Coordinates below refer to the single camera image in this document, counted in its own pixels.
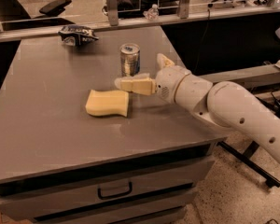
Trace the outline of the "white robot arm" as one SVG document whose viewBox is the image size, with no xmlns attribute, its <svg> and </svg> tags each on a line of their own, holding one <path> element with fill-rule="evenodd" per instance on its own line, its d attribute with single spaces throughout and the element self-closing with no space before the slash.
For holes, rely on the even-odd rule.
<svg viewBox="0 0 280 224">
<path fill-rule="evenodd" d="M 231 81 L 214 84 L 197 77 L 161 53 L 157 63 L 160 70 L 154 78 L 148 73 L 118 77 L 115 86 L 143 95 L 156 94 L 197 119 L 243 133 L 280 164 L 280 118 L 247 89 Z"/>
</svg>

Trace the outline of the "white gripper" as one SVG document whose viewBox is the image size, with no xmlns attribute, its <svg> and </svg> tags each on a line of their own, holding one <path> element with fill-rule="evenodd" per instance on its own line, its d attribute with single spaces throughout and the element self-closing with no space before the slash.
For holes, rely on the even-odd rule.
<svg viewBox="0 0 280 224">
<path fill-rule="evenodd" d="M 155 80 L 150 77 L 149 73 L 144 73 L 133 77 L 118 77 L 114 81 L 115 86 L 122 91 L 142 95 L 152 95 L 156 92 L 162 100 L 173 103 L 180 82 L 191 72 L 182 66 L 175 65 L 162 53 L 157 54 L 157 64 L 160 71 Z"/>
</svg>

